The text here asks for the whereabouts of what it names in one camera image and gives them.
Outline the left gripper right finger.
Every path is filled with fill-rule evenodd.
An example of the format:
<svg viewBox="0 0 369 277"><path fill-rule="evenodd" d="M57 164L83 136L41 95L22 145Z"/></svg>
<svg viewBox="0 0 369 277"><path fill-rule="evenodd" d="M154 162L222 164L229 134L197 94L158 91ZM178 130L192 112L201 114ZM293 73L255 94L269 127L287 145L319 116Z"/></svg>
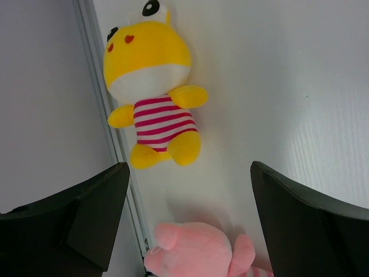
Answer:
<svg viewBox="0 0 369 277"><path fill-rule="evenodd" d="M254 161L251 183L275 276L368 276L368 209Z"/></svg>

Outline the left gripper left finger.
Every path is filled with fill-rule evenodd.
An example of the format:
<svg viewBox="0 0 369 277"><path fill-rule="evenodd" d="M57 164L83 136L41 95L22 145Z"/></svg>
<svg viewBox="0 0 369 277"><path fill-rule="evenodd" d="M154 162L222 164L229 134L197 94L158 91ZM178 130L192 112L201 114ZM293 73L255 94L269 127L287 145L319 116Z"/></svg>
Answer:
<svg viewBox="0 0 369 277"><path fill-rule="evenodd" d="M1 215L2 276L102 276L110 264L129 185L120 162Z"/></svg>

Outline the yellow plush toy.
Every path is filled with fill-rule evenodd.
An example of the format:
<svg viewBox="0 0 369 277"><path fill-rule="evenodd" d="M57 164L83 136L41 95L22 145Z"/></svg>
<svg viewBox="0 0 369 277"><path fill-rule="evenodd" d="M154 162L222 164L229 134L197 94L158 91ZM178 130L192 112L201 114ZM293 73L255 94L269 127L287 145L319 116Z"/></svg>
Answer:
<svg viewBox="0 0 369 277"><path fill-rule="evenodd" d="M164 3L148 1L138 22L109 31L103 74L119 106L108 124L135 128L130 153L135 169L167 159L187 166L197 159L201 139L190 111L203 106L208 93L186 85L190 69L189 48L172 28Z"/></svg>

